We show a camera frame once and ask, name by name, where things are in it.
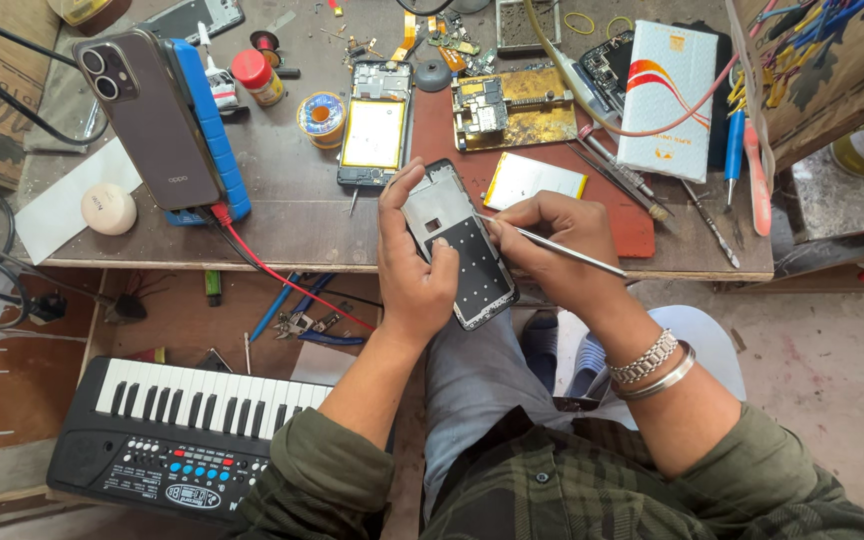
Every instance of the keyboard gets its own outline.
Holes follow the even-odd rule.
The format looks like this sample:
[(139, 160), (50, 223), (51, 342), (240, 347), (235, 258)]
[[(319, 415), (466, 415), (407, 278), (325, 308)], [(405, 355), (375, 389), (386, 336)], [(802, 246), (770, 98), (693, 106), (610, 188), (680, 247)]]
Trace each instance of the keyboard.
[(97, 356), (55, 443), (49, 487), (228, 525), (269, 441), (332, 387)]

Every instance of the gold pcb holder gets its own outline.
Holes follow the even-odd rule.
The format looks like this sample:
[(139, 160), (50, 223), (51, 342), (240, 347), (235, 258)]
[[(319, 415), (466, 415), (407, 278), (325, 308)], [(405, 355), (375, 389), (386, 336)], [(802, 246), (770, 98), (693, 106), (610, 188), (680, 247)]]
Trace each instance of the gold pcb holder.
[[(552, 91), (561, 96), (568, 90), (554, 67), (529, 71), (511, 71), (483, 77), (459, 79), (460, 85), (471, 81), (502, 79), (502, 94), (510, 99), (535, 98)], [(455, 125), (455, 114), (452, 123)], [(466, 133), (465, 152), (508, 148), (543, 142), (572, 141), (578, 137), (575, 123), (575, 104), (555, 103), (535, 106), (509, 107), (509, 127), (488, 133)], [(455, 147), (459, 148), (458, 133)]]

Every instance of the hand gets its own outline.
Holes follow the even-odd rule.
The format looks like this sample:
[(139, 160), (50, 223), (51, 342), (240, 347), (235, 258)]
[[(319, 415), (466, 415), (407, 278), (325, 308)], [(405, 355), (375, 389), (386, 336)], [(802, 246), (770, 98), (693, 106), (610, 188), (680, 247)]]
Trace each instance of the hand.
[(378, 281), (385, 305), (381, 326), (419, 347), (449, 322), (459, 288), (459, 251), (439, 239), (433, 242), (428, 264), (405, 227), (402, 205), (425, 174), (425, 161), (412, 159), (378, 199)]
[(583, 316), (628, 296), (621, 278), (537, 246), (513, 227), (548, 229), (552, 233), (549, 240), (618, 267), (609, 218), (601, 203), (539, 191), (499, 212), (495, 219), (497, 224), (486, 222), (492, 242), (502, 255), (529, 272), (557, 305)]

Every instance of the red work mat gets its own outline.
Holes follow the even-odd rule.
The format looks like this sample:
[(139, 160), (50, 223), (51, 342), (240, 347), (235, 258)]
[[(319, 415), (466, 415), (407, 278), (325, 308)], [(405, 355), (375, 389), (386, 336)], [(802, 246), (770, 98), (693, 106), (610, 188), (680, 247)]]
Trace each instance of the red work mat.
[[(585, 182), (582, 200), (598, 201), (606, 206), (618, 256), (644, 259), (656, 253), (656, 235), (648, 212), (582, 161), (582, 158), (572, 152), (566, 143), (554, 142), (463, 153), (455, 148), (455, 131), (452, 127), (451, 115), (452, 97), (448, 88), (432, 93), (416, 89), (412, 109), (414, 111), (412, 157), (422, 156), (426, 164), (448, 158), (455, 164), (465, 189), (472, 197), (472, 202), (482, 214), (495, 214), (494, 210), (483, 208), (481, 194), (489, 189), (502, 152), (510, 152), (524, 158), (587, 174), (588, 180)], [(579, 106), (576, 106), (576, 117), (579, 128), (592, 123), (586, 112)], [(599, 140), (615, 152), (615, 141), (612, 141), (607, 133), (598, 133), (598, 135)], [(583, 150), (578, 142), (573, 142), (572, 146)]]

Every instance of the green plaid shirt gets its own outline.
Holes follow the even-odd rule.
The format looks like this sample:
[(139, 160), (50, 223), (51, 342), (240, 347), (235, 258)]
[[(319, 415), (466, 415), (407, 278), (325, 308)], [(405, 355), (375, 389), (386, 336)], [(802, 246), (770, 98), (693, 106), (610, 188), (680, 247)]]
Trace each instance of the green plaid shirt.
[[(637, 431), (598, 419), (573, 428), (510, 411), (452, 465), (421, 538), (864, 539), (864, 510), (754, 407), (743, 404), (728, 435), (671, 482)], [(389, 454), (306, 410), (274, 436), (270, 456), (229, 537), (368, 537), (392, 484)]]

